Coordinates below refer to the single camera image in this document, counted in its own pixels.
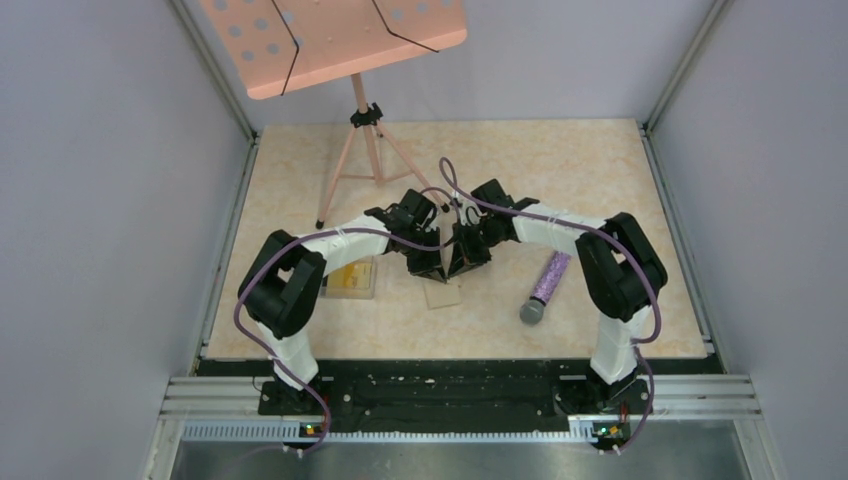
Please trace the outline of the purple glitter microphone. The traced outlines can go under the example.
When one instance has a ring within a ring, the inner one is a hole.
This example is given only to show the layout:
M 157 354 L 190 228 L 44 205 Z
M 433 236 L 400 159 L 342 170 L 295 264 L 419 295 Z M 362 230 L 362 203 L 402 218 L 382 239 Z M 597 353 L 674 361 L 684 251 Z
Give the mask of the purple glitter microphone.
M 522 323 L 536 325 L 542 321 L 571 258 L 571 255 L 561 251 L 555 251 L 551 255 L 529 297 L 519 309 L 519 319 Z

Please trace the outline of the clear plastic card box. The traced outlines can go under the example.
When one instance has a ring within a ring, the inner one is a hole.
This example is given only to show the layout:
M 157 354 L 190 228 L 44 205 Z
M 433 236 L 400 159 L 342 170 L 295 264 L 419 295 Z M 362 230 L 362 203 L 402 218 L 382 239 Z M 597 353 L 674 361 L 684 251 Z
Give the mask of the clear plastic card box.
M 330 299 L 370 300 L 375 296 L 377 266 L 366 257 L 330 272 L 323 280 L 320 296 Z

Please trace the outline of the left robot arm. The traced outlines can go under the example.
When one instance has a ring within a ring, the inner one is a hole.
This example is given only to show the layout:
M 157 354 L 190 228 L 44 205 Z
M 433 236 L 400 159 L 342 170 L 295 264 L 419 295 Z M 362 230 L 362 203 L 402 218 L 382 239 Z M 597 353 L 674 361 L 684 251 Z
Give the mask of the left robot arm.
M 234 312 L 246 312 L 259 325 L 256 340 L 274 361 L 292 410 L 308 413 L 321 397 L 305 326 L 325 277 L 359 260 L 399 253 L 410 275 L 446 282 L 434 224 L 438 211 L 424 194 L 408 190 L 399 202 L 367 209 L 336 228 L 303 236 L 277 230 L 267 237 L 239 286 Z

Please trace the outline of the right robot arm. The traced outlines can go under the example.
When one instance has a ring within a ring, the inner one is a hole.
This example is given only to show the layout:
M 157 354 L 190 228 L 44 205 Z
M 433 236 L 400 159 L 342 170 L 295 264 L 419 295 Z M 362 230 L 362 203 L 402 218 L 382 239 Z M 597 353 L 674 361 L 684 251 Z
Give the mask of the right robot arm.
M 478 217 L 461 218 L 453 226 L 449 276 L 488 263 L 492 248 L 507 241 L 543 245 L 578 260 L 599 312 L 586 397 L 594 409 L 614 411 L 626 400 L 624 381 L 638 366 L 637 337 L 648 314 L 658 312 L 659 292 L 668 282 L 665 266 L 638 221 L 626 212 L 592 219 L 532 198 L 515 201 L 495 179 L 462 198 L 475 205 Z

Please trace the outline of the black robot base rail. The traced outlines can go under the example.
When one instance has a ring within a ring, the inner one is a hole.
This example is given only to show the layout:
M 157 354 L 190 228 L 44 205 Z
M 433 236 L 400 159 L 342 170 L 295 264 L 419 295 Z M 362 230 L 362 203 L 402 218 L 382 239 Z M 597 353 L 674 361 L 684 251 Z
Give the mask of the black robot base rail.
M 565 432 L 578 415 L 649 410 L 635 374 L 608 386 L 587 360 L 321 360 L 311 392 L 263 383 L 264 416 L 331 415 L 333 433 Z

